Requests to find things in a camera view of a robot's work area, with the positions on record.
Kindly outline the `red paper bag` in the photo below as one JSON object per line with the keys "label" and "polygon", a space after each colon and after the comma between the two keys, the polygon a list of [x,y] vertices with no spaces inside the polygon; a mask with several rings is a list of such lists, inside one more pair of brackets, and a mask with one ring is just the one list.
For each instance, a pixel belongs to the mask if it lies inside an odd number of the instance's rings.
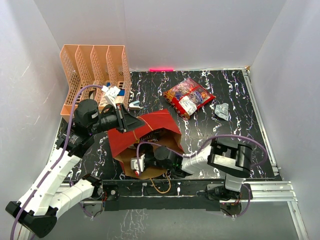
{"label": "red paper bag", "polygon": [[[154,111],[151,113],[138,116],[145,122],[145,125],[133,131],[121,133],[116,129],[107,132],[109,146],[112,157],[120,163],[120,166],[127,177],[138,180],[153,180],[162,175],[166,175],[168,171],[173,172],[176,163],[165,163],[164,160],[157,160],[156,153],[158,149],[163,150],[165,147],[170,149],[174,154],[183,155],[185,152],[181,145],[182,133],[173,119],[171,113],[167,109]],[[137,142],[143,135],[160,130],[162,135],[156,142]],[[141,145],[152,145],[154,156],[159,169],[149,168],[143,171],[140,176],[136,176],[131,169],[131,159],[139,158],[139,149]]]}

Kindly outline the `large red snack bag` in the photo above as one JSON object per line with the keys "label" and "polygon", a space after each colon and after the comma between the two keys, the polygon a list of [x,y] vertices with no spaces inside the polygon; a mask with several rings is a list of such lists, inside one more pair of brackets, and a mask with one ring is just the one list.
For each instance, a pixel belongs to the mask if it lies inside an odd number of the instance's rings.
{"label": "large red snack bag", "polygon": [[178,115],[187,120],[197,110],[216,98],[190,77],[165,91],[163,96]]}

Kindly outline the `silver snack packet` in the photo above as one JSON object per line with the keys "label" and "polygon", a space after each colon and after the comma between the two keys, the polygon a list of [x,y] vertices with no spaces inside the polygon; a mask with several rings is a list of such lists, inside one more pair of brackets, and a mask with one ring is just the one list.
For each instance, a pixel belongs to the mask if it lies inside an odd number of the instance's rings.
{"label": "silver snack packet", "polygon": [[229,104],[222,103],[217,104],[214,109],[214,113],[221,119],[229,121]]}

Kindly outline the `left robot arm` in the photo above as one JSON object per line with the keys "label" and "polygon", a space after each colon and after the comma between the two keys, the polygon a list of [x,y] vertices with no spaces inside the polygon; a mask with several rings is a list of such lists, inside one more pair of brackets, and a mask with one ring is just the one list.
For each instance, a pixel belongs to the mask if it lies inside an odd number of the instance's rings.
{"label": "left robot arm", "polygon": [[66,131],[56,141],[56,153],[30,189],[18,201],[10,201],[5,210],[38,238],[47,236],[57,220],[82,200],[99,199],[102,181],[88,173],[67,190],[57,194],[71,169],[94,144],[96,134],[112,129],[120,133],[134,131],[144,122],[131,115],[122,103],[108,104],[102,111],[93,99],[78,103]]}

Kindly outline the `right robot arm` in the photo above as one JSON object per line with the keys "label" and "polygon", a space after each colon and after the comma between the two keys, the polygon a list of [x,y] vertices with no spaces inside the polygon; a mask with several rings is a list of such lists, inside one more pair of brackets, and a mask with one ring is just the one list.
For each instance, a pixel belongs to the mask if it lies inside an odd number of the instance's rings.
{"label": "right robot arm", "polygon": [[209,199],[239,202],[241,189],[251,174],[252,146],[239,141],[213,139],[204,148],[192,154],[181,154],[166,146],[140,145],[142,152],[130,160],[130,168],[140,176],[151,167],[166,169],[180,178],[202,170],[218,169],[225,173],[223,185],[208,187]]}

